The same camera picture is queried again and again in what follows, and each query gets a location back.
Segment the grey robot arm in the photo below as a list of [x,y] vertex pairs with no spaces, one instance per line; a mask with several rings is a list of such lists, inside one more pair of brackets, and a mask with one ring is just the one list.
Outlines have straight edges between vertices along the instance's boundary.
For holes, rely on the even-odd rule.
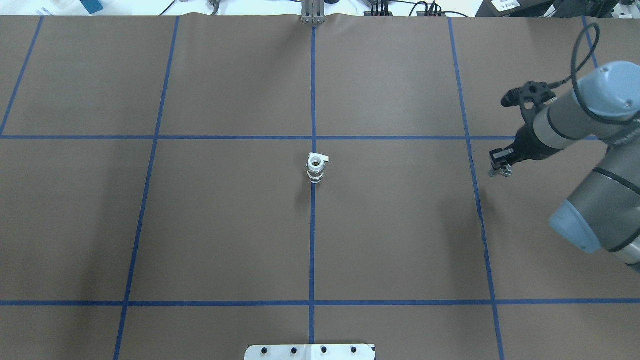
[[489,151],[491,176],[592,145],[589,170],[550,216],[549,226],[575,248],[604,253],[639,271],[639,65],[611,61],[569,78],[557,95],[550,82],[510,89],[522,126],[509,145]]

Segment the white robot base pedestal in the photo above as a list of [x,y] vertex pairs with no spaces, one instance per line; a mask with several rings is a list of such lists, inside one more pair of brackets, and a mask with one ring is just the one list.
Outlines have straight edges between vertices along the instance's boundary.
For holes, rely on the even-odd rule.
[[336,344],[258,344],[249,346],[245,360],[376,360],[374,345]]

